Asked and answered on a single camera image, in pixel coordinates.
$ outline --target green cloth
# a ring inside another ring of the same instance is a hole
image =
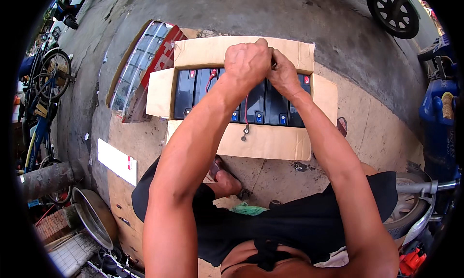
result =
[[[259,215],[263,211],[267,210],[268,209],[265,207],[249,206],[246,202],[242,202],[231,208],[229,211],[238,214]]]

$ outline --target cardboard flap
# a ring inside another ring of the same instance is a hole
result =
[[[181,123],[180,120],[168,121],[167,142]],[[246,141],[242,141],[244,127],[244,124],[229,123],[217,154],[300,161],[311,159],[311,142],[305,128],[251,124]]]
[[[170,119],[173,101],[173,86],[177,73],[174,68],[152,72],[150,74],[147,114]]]
[[[337,85],[319,75],[311,74],[311,95],[314,104],[337,126],[338,88]]]
[[[223,67],[225,51],[239,43],[254,43],[259,36],[216,36],[175,42],[174,67],[200,68]],[[299,73],[314,71],[314,44],[264,37],[269,46],[278,49]]]

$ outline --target man's arm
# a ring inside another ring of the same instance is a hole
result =
[[[270,70],[265,39],[238,44],[225,54],[225,70],[166,145],[150,186],[143,227],[148,277],[196,277],[196,189],[212,163],[233,111]]]
[[[393,277],[398,251],[380,220],[361,163],[349,143],[301,88],[293,64],[278,50],[275,70],[267,78],[298,110],[313,153],[332,184],[345,230],[350,263],[339,274],[351,277]]]

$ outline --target metal basin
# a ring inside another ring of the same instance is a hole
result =
[[[103,247],[113,250],[117,239],[116,221],[106,203],[92,190],[73,188],[76,211],[92,237]]]

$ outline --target black shorts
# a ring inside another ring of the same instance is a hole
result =
[[[148,192],[159,158],[145,172],[132,192],[132,206],[144,221]],[[382,221],[396,206],[396,172],[367,176]],[[202,183],[193,201],[198,232],[198,257],[218,267],[227,254],[247,240],[272,240],[299,249],[311,263],[327,261],[329,253],[345,246],[343,223],[332,186],[321,194],[287,202],[257,216],[217,208],[214,192]]]

